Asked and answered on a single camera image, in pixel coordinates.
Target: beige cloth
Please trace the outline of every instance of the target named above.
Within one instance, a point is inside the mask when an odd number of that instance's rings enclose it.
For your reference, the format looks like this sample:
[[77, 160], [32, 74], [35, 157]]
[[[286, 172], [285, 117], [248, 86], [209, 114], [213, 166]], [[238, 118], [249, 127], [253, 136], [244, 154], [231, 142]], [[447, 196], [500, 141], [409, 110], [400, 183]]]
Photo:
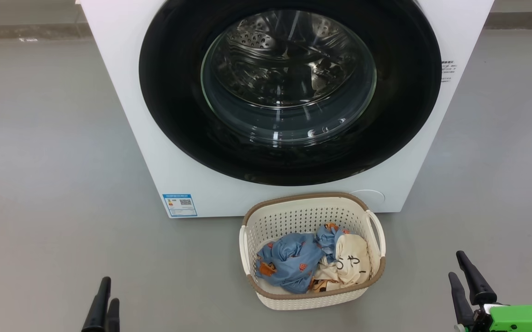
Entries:
[[361, 284], [371, 276], [371, 258], [365, 239], [355, 234], [345, 234], [336, 243], [336, 262], [328, 263], [323, 256], [315, 271], [315, 292], [337, 290]]

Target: blue and white sticker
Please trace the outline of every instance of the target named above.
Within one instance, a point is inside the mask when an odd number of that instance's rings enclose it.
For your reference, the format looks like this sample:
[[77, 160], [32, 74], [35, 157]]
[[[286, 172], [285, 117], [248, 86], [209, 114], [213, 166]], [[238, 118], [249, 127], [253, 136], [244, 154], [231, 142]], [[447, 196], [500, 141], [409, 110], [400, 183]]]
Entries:
[[171, 217], [196, 217], [196, 208], [190, 194], [163, 194]]

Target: blue cloth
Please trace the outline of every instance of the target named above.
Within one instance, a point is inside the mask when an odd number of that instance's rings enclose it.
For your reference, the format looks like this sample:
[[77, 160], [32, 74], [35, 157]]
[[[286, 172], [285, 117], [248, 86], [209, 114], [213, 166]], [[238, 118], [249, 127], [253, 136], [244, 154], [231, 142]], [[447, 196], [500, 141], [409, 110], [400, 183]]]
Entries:
[[315, 240], [319, 243], [321, 250], [325, 253], [328, 263], [336, 261], [336, 243], [342, 235], [344, 235], [344, 232], [334, 223], [321, 225], [317, 230]]
[[290, 233], [258, 252], [256, 277], [291, 293], [304, 294], [322, 257], [313, 234]]

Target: brown basket rim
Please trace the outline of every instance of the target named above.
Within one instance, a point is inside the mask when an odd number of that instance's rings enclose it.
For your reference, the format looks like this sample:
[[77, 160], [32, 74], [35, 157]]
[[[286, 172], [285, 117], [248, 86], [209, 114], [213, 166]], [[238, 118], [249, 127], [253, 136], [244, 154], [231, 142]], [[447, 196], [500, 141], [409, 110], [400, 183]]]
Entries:
[[[339, 193], [338, 192], [338, 193], [301, 194], [301, 195], [294, 195], [294, 196], [288, 196], [288, 197], [274, 198], [273, 200], [267, 200], [267, 201], [260, 202], [260, 203], [256, 204], [255, 206], [250, 208], [250, 210], [245, 214], [245, 217], [243, 217], [242, 225], [247, 225], [249, 217], [251, 217], [252, 214], [254, 214], [254, 212], [256, 212], [260, 208], [264, 208], [266, 206], [270, 206], [270, 205], [274, 205], [274, 204], [279, 204], [281, 202], [290, 202], [290, 201], [304, 200], [304, 199], [309, 199], [309, 198], [326, 198], [326, 197], [348, 198], [349, 200], [353, 200], [354, 202], [356, 202], [359, 206], [361, 206], [361, 208], [363, 208], [363, 210], [365, 210], [365, 211], [369, 210], [369, 208], [365, 204], [365, 202], [361, 201], [360, 198], [358, 198], [358, 197], [356, 197], [354, 195], [348, 194], [348, 193]], [[371, 279], [369, 279], [366, 282], [363, 282], [362, 284], [359, 284], [359, 285], [353, 285], [353, 286], [349, 286], [349, 287], [346, 287], [346, 288], [340, 288], [338, 290], [330, 290], [329, 292], [323, 292], [323, 293], [291, 294], [291, 295], [288, 295], [288, 294], [284, 294], [284, 295], [273, 294], [273, 293], [270, 293], [270, 292], [266, 292], [266, 290], [263, 290], [262, 288], [260, 288], [260, 286], [258, 286], [258, 284], [256, 284], [256, 282], [254, 281], [254, 278], [250, 274], [247, 275], [247, 278], [248, 278], [249, 284], [254, 288], [254, 290], [258, 294], [260, 294], [261, 296], [264, 296], [266, 298], [270, 298], [272, 300], [303, 300], [303, 299], [308, 299], [308, 298], [320, 298], [320, 297], [326, 297], [326, 296], [336, 296], [338, 294], [344, 294], [344, 293], [358, 291], [358, 290], [363, 290], [364, 288], [368, 288], [372, 284], [377, 282], [377, 280], [381, 277], [381, 275], [383, 275], [385, 265], [386, 265], [385, 257], [382, 256], [380, 258], [380, 264], [378, 265], [378, 270], [375, 273], [375, 275], [373, 275], [373, 277]]]

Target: clothes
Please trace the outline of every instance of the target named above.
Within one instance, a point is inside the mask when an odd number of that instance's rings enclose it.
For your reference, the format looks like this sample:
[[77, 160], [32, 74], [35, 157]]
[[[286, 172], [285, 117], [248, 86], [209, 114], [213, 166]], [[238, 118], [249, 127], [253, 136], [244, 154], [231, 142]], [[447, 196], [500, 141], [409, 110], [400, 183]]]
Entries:
[[368, 244], [359, 235], [344, 234], [338, 237], [334, 262], [324, 256], [315, 272], [314, 292], [337, 290], [361, 284], [371, 277], [372, 263]]
[[287, 234], [258, 252], [256, 277], [294, 294], [304, 294], [323, 254], [312, 234]]
[[342, 229], [334, 223], [325, 223], [319, 227], [315, 235], [315, 240], [321, 246], [321, 250], [325, 252], [328, 262], [336, 260], [336, 244], [338, 238], [344, 234], [350, 233], [348, 229]]

